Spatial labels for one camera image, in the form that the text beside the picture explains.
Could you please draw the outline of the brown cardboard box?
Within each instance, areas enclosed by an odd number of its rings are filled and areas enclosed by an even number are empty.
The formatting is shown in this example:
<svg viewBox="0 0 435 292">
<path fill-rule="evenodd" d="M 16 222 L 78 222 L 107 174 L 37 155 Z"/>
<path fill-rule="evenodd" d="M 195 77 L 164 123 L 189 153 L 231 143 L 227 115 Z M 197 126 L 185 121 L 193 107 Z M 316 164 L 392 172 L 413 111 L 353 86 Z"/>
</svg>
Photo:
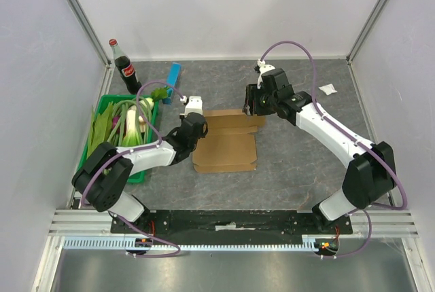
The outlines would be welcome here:
<svg viewBox="0 0 435 292">
<path fill-rule="evenodd" d="M 248 116 L 240 109 L 204 111 L 208 133 L 199 139 L 192 163 L 199 173 L 248 172 L 256 169 L 255 133 L 264 116 Z"/>
</svg>

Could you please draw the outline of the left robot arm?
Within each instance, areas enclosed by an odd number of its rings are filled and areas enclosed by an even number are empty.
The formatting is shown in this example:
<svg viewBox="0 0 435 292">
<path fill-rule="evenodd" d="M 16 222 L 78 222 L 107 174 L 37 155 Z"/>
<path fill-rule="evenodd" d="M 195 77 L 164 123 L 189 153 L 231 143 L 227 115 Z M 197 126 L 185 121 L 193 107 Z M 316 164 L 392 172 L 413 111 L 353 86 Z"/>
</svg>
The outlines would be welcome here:
<svg viewBox="0 0 435 292">
<path fill-rule="evenodd" d="M 125 219 L 126 226 L 134 233 L 144 232 L 149 225 L 147 209 L 124 192 L 128 178 L 144 170 L 180 163 L 196 149 L 198 140 L 207 132 L 205 117 L 189 113 L 161 141 L 135 147 L 101 143 L 74 174 L 72 186 L 95 210 L 114 213 Z"/>
</svg>

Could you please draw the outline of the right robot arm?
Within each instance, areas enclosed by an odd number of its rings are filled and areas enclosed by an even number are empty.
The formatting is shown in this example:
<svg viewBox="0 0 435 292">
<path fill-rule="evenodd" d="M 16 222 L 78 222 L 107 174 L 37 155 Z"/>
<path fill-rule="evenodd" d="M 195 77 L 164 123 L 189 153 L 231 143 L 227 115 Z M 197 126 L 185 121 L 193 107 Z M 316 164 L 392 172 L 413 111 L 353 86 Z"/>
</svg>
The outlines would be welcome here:
<svg viewBox="0 0 435 292">
<path fill-rule="evenodd" d="M 255 71 L 258 81 L 246 87 L 243 112 L 287 120 L 315 137 L 347 169 L 341 188 L 313 207 L 316 232 L 329 232 L 339 217 L 365 209 L 396 187 L 394 153 L 387 143 L 374 144 L 330 117 L 308 93 L 293 90 L 283 69 L 262 65 Z"/>
</svg>

